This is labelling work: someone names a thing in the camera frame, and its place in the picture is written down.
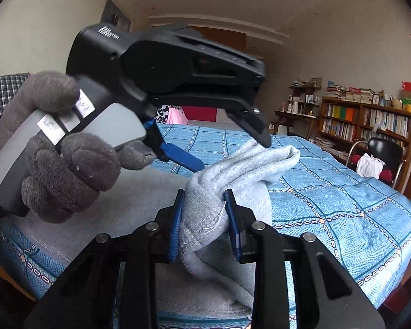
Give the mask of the grey gloved left hand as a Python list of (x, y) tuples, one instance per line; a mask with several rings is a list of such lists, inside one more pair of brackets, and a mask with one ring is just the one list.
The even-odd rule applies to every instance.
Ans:
[[(36, 109), (56, 113), (78, 101), (76, 81), (57, 71), (27, 75), (0, 116), (0, 151)], [(47, 223), (64, 223), (89, 209), (101, 192), (111, 189), (122, 169), (141, 170), (156, 158), (143, 142), (133, 140), (115, 150), (93, 134), (75, 133), (56, 149), (45, 135), (27, 143), (29, 176), (21, 185), (24, 204)]]

